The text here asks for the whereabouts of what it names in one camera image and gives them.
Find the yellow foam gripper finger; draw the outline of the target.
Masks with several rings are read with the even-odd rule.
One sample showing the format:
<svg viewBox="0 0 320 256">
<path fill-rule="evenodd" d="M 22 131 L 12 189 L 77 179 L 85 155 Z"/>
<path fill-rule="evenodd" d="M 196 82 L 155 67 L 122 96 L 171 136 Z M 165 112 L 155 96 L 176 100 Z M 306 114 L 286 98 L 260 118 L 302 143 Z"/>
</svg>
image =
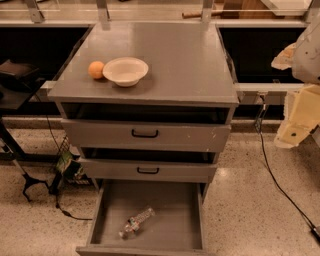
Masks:
<svg viewBox="0 0 320 256">
<path fill-rule="evenodd" d="M 320 124 L 320 86 L 307 84 L 288 91 L 284 101 L 284 120 L 277 131 L 277 147 L 297 147 Z"/>
</svg>

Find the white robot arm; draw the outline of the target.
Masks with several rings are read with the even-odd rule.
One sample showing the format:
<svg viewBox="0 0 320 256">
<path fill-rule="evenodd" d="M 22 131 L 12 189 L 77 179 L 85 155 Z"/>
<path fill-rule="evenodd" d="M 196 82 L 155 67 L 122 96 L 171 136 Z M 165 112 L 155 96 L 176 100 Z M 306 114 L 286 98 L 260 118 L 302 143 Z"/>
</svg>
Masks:
<svg viewBox="0 0 320 256">
<path fill-rule="evenodd" d="M 290 68 L 292 76 L 304 83 L 288 91 L 284 116 L 274 143 L 280 148 L 298 146 L 320 124 L 320 16 L 312 19 L 297 41 L 271 62 L 275 69 Z"/>
</svg>

